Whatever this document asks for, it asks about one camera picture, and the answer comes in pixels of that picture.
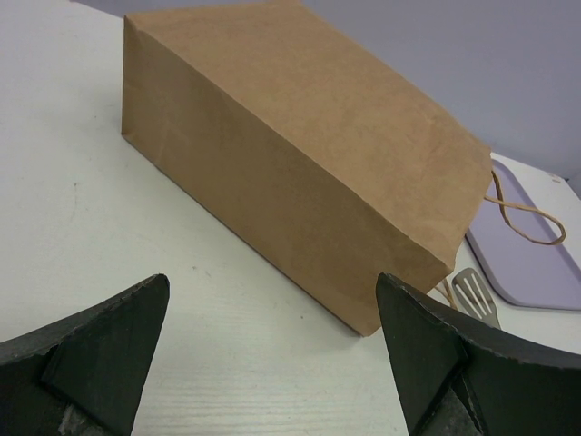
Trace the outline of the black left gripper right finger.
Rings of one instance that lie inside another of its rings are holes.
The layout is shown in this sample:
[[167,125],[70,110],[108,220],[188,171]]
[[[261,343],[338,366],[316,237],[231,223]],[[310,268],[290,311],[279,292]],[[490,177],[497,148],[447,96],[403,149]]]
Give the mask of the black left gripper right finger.
[[579,434],[579,355],[477,321],[391,274],[376,295],[410,435]]

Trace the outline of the metal kitchen tongs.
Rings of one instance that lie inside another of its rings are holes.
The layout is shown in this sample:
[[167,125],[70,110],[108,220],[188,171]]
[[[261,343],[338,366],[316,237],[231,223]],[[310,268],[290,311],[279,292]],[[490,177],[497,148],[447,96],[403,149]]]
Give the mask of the metal kitchen tongs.
[[501,329],[497,306],[480,274],[465,268],[452,279],[452,291],[466,313],[485,324]]

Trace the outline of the brown paper bag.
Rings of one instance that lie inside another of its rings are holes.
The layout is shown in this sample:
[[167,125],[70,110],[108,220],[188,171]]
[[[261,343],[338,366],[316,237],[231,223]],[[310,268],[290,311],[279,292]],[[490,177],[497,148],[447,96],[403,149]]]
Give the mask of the brown paper bag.
[[298,1],[131,13],[123,138],[363,336],[375,283],[448,276],[489,148]]

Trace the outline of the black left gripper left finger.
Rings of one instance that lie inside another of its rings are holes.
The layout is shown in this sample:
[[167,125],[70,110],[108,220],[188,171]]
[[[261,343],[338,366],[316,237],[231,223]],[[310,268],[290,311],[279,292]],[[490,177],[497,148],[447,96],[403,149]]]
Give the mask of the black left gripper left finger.
[[2,342],[2,434],[131,434],[169,299],[155,274]]

